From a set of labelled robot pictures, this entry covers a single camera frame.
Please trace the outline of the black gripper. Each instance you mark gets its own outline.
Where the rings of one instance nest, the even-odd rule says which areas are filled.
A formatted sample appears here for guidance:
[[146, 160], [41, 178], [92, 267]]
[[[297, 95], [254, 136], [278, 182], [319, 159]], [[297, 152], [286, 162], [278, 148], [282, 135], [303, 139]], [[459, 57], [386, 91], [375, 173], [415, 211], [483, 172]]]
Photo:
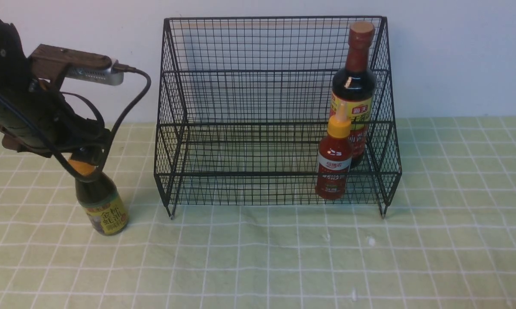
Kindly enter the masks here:
[[91, 103], [95, 119], [76, 114], [65, 94], [33, 73], [15, 26], [0, 19], [0, 132], [3, 146], [52, 157], [45, 137], [60, 153], [97, 166], [110, 131]]

